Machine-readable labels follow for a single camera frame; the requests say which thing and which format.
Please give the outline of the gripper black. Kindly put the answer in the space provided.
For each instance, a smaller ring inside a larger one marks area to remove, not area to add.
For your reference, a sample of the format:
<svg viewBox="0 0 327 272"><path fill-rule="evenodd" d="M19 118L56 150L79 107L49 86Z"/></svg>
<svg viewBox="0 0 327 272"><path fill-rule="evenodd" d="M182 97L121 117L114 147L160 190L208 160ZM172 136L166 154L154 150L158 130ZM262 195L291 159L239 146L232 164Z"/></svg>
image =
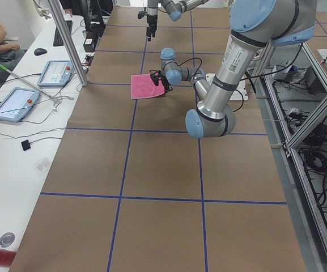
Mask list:
<svg viewBox="0 0 327 272"><path fill-rule="evenodd" d="M167 78L164 75L160 75L158 79L162 83L165 92L169 92L173 90L172 86L169 84Z"/></svg>
<svg viewBox="0 0 327 272"><path fill-rule="evenodd" d="M156 33L158 23L157 15L147 15L147 41L151 41L152 35Z"/></svg>

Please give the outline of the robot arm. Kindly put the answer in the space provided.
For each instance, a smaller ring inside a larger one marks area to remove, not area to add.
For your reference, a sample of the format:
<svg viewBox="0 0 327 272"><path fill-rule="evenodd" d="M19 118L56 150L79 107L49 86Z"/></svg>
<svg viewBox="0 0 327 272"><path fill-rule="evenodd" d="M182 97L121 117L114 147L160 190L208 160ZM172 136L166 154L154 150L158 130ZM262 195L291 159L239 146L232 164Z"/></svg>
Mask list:
<svg viewBox="0 0 327 272"><path fill-rule="evenodd" d="M185 116L191 137L221 137L233 130L235 115L227 103L255 53L267 44L286 46L309 40L315 31L316 8L316 1L235 1L230 38L211 83L201 69L179 66L173 49L162 50L161 70L168 83L189 81L200 98Z"/></svg>
<svg viewBox="0 0 327 272"><path fill-rule="evenodd" d="M155 37L158 26L158 7L161 4L164 11L169 15L172 21L178 21L182 14L196 8L197 6L205 4L206 0L189 0L189 1L147 1L147 7L141 12L141 15L147 18L146 36L147 41L151 41L152 37Z"/></svg>

